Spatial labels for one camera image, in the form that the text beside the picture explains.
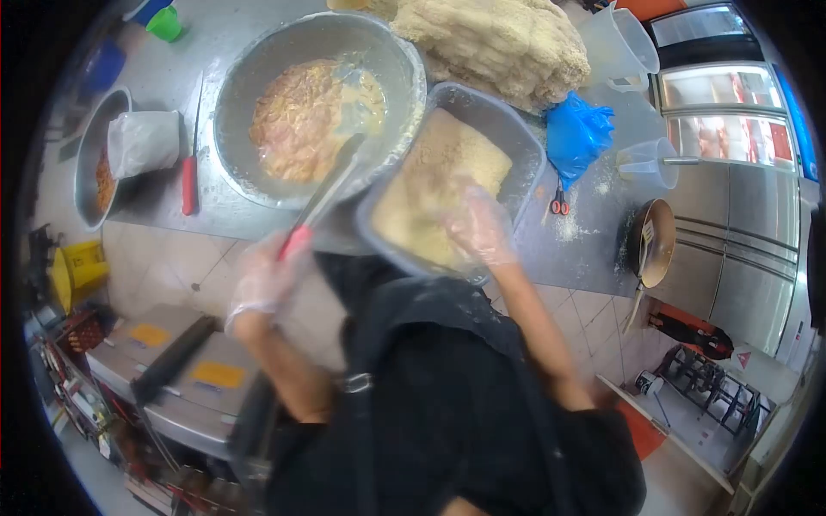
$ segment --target metal mixing bowl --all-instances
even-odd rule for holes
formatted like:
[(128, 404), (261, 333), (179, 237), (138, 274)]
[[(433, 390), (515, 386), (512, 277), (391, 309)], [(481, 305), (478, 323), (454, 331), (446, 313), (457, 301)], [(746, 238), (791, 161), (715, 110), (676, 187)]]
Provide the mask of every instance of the metal mixing bowl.
[(233, 64), (218, 93), (214, 135), (224, 179), (239, 194), (263, 206), (300, 209), (316, 184), (272, 178), (259, 166), (249, 140), (255, 103), (284, 70), (313, 59), (356, 55), (384, 92), (387, 113), (381, 135), (368, 135), (355, 159), (361, 172), (344, 196), (360, 192), (401, 159), (425, 109), (425, 67), (413, 44), (395, 36), (384, 21), (357, 12), (320, 12), (255, 41)]
[(132, 111), (132, 96), (129, 90), (126, 88), (112, 90), (95, 108), (83, 132), (83, 138), (80, 140), (78, 164), (74, 171), (74, 207), (86, 225), (86, 231), (90, 233), (101, 227), (122, 189), (121, 181), (115, 181), (115, 191), (109, 200), (109, 206), (104, 211), (97, 207), (95, 169), (101, 151), (106, 146), (109, 122), (128, 111)]

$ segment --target red knife handle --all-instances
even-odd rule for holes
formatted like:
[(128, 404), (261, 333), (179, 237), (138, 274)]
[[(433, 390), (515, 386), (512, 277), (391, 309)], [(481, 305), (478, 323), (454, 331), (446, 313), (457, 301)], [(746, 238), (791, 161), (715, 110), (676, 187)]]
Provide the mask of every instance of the red knife handle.
[(191, 215), (195, 212), (198, 202), (197, 183), (198, 161), (195, 156), (190, 156), (183, 160), (183, 208), (184, 215)]
[(300, 225), (293, 229), (284, 240), (284, 245), (278, 251), (278, 261), (281, 262), (286, 258), (293, 249), (303, 248), (306, 243), (312, 240), (312, 229), (307, 225)]

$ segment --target frying pan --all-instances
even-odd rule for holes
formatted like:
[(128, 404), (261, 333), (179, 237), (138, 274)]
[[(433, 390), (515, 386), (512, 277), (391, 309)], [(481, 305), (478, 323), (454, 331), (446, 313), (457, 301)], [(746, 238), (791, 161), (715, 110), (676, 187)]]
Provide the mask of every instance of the frying pan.
[[(639, 264), (642, 261), (645, 246), (643, 226), (649, 220), (654, 225), (654, 236), (649, 244), (643, 269), (640, 270)], [(676, 226), (674, 225), (674, 212), (668, 203), (663, 199), (646, 202), (634, 216), (628, 238), (629, 265), (639, 278), (639, 285), (634, 295), (634, 308), (631, 310), (628, 322), (625, 323), (623, 335), (628, 333), (631, 323), (637, 316), (639, 303), (643, 299), (643, 290), (657, 286), (666, 276), (668, 266), (671, 264), (676, 244)]]

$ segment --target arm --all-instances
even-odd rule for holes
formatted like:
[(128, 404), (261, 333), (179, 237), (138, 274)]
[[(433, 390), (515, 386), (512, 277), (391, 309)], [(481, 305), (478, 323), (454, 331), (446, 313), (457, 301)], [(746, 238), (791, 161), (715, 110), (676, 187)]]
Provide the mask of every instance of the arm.
[(528, 351), (549, 377), (553, 398), (569, 410), (594, 408), (579, 382), (562, 332), (545, 310), (512, 249), (510, 232), (505, 229), (510, 218), (504, 208), (476, 184), (465, 184), (460, 192), (462, 205), (441, 218), (448, 234), (491, 269), (510, 317), (525, 336)]
[(287, 256), (278, 260), (283, 235), (251, 246), (239, 260), (239, 281), (230, 303), (225, 331), (237, 338), (273, 383), (278, 398), (300, 423), (326, 423), (333, 383), (330, 375), (296, 350), (278, 330), (310, 242), (291, 241)]
[(271, 328), (269, 317), (247, 311), (235, 318), (235, 337), (241, 341), (273, 383), (278, 398), (299, 423), (327, 423), (333, 405), (330, 375), (307, 360)]
[(568, 410), (593, 409), (582, 386), (562, 330), (545, 310), (533, 283), (518, 263), (491, 267), (499, 283), (508, 315), (519, 325), (528, 351), (550, 380), (553, 398)]

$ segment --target yellow label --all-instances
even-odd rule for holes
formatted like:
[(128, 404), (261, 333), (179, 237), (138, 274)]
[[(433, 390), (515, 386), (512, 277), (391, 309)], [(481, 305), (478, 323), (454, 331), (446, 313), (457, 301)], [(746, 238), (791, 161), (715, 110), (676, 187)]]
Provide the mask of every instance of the yellow label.
[(169, 332), (152, 324), (138, 324), (129, 336), (146, 344), (147, 348), (157, 348), (169, 340)]
[(190, 375), (193, 380), (219, 387), (237, 389), (244, 380), (244, 369), (219, 362), (201, 362)]

